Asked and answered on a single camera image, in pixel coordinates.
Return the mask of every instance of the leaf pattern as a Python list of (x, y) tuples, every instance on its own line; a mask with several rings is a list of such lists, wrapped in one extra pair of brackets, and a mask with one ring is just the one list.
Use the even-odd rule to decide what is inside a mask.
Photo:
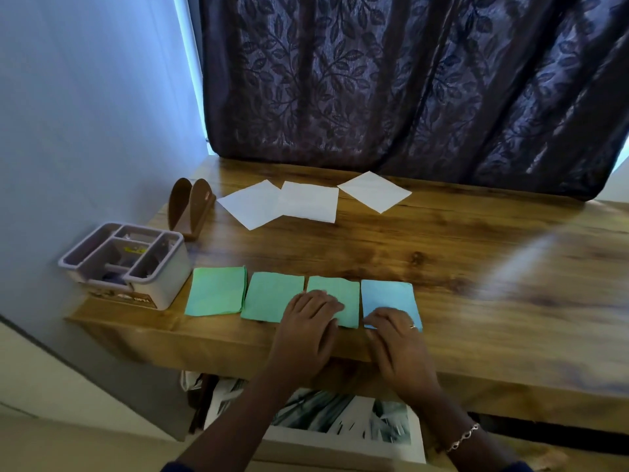
[(592, 197), (629, 129), (629, 0), (572, 1), (202, 0), (213, 148)]

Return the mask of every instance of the chain link bracelet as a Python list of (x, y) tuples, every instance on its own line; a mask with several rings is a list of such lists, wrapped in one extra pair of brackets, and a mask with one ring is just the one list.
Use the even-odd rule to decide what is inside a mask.
[(461, 438), (458, 441), (455, 441), (452, 443), (452, 445), (450, 446), (450, 449), (448, 449), (447, 451), (445, 451), (446, 454), (450, 454), (450, 452), (452, 451), (456, 451), (459, 446), (461, 445), (461, 443), (467, 439), (469, 439), (472, 436), (472, 433), (475, 430), (478, 430), (481, 427), (481, 425), (477, 422), (476, 424), (474, 424), (472, 426), (472, 428), (470, 430), (468, 430), (465, 434), (463, 434), (461, 436)]

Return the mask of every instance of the forearm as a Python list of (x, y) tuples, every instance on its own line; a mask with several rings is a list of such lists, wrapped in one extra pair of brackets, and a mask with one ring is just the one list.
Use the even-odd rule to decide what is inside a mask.
[[(411, 404), (411, 407), (426, 421), (444, 450), (474, 425), (467, 413), (444, 393)], [(448, 456), (459, 472), (500, 472), (517, 461), (510, 449), (498, 444), (482, 428), (475, 430), (469, 439), (461, 442), (459, 448)]]
[(266, 368), (177, 459), (195, 472), (245, 470), (273, 416), (295, 389)]

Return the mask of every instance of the hand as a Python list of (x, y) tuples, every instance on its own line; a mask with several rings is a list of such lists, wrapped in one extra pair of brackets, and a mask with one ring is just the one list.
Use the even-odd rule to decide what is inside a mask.
[(338, 333), (332, 317), (344, 308), (320, 290), (295, 296), (279, 323), (267, 369), (293, 390), (316, 376), (330, 359)]
[(369, 348), (382, 377), (410, 406), (430, 402), (441, 393), (435, 366), (422, 333), (411, 328), (413, 320), (399, 309), (376, 308), (365, 318)]

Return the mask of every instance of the brown label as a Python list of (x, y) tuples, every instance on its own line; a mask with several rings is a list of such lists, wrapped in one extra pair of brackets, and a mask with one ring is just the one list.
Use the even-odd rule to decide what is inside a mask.
[(137, 293), (135, 291), (120, 291), (115, 289), (103, 289), (84, 285), (87, 292), (94, 298), (102, 300), (118, 301), (128, 305), (144, 306), (146, 308), (157, 309), (150, 295), (146, 293)]

